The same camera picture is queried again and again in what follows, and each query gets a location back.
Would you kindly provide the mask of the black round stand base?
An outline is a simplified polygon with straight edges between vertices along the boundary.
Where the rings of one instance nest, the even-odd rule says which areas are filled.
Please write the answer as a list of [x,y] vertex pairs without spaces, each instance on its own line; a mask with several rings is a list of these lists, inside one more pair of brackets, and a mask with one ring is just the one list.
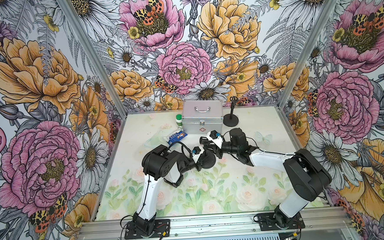
[[239,119],[234,114],[227,114],[223,117],[223,124],[226,127],[235,127],[239,124]]

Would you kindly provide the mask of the black stand pole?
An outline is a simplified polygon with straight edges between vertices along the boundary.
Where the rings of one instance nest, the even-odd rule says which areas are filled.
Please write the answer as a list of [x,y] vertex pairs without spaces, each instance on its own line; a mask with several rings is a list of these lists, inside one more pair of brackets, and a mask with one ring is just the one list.
[[212,143],[208,140],[208,138],[202,136],[199,138],[199,143],[202,145],[204,151],[207,152],[212,152],[213,149],[211,147]]

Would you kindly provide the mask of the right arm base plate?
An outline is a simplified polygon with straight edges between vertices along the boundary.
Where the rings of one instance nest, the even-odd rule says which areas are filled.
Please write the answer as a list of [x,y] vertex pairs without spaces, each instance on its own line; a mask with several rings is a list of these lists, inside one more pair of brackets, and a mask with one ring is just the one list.
[[301,214],[288,218],[281,213],[263,212],[254,215],[253,221],[257,223],[261,231],[279,231],[304,229],[305,223]]

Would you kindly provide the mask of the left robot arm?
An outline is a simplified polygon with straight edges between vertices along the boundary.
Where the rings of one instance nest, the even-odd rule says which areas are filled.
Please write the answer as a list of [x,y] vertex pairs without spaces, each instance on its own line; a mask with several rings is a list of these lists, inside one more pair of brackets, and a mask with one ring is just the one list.
[[137,234],[147,237],[154,233],[160,184],[167,182],[177,188],[184,179],[184,173],[192,169],[202,169],[205,150],[199,146],[188,153],[186,156],[185,153],[161,144],[143,158],[144,193],[141,205],[132,219]]

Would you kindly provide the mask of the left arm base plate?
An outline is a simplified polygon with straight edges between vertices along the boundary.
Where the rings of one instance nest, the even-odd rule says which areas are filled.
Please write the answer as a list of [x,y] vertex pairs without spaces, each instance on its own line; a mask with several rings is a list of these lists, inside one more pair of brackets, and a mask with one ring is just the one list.
[[130,221],[124,232],[124,239],[141,239],[141,238],[166,238],[170,235],[169,219],[151,220],[143,223]]

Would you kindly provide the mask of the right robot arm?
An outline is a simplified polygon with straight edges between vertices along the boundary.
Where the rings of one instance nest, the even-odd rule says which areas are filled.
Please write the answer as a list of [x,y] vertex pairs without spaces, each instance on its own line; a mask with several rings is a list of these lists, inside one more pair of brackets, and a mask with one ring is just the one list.
[[207,139],[215,145],[213,150],[218,158],[230,154],[244,165],[286,172],[293,192],[279,203],[273,218],[268,220],[279,229],[288,228],[296,215],[319,197],[333,180],[313,154],[305,149],[290,154],[269,152],[258,147],[257,142],[248,143],[250,137],[240,128],[229,131],[229,141],[214,130],[207,134]]

